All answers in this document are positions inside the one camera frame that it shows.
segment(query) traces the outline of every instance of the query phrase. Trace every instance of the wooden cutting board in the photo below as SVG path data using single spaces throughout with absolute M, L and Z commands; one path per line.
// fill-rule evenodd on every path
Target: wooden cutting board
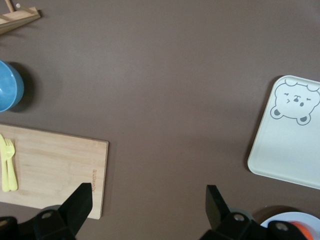
M 88 217 L 101 217 L 107 141 L 3 124 L 0 134 L 14 143 L 18 180 L 17 191 L 0 189 L 0 202 L 43 209 L 61 205 L 81 183 L 91 183 L 93 207 Z

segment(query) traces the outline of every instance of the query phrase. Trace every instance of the plastic cutlery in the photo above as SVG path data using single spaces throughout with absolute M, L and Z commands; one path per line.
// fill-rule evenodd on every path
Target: plastic cutlery
M 11 191 L 16 191 L 18 189 L 17 177 L 15 174 L 14 164 L 12 162 L 12 157 L 15 155 L 16 150 L 15 146 L 12 141 L 8 138 L 4 139 L 6 144 L 6 164 L 8 170 L 8 182 L 9 182 L 9 189 Z
M 0 134 L 0 156 L 2 168 L 2 191 L 9 192 L 8 169 L 7 169 L 7 146 L 4 137 Z

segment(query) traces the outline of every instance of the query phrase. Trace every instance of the white plate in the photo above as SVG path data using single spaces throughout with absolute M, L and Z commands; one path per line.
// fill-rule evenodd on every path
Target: white plate
M 290 75 L 274 83 L 248 158 L 254 174 L 320 189 L 319 89 Z
M 261 226 L 267 228 L 271 221 L 300 222 L 309 230 L 314 240 L 320 240 L 320 219 L 310 214 L 296 211 L 284 212 L 268 218 L 261 223 Z

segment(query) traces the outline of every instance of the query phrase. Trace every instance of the bear face print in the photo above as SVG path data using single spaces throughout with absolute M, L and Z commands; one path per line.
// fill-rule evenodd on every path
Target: bear face print
M 284 116 L 296 119 L 299 125 L 306 125 L 311 121 L 311 113 L 319 103 L 318 88 L 310 89 L 308 85 L 285 82 L 275 90 L 275 106 L 270 114 L 274 119 Z

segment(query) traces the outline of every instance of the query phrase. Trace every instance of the wooden stand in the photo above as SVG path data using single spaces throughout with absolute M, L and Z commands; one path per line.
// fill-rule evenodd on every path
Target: wooden stand
M 0 14 L 0 35 L 40 18 L 35 7 L 27 8 L 17 4 L 16 6 L 20 10 L 15 11 L 10 0 L 5 0 L 5 2 L 10 12 Z

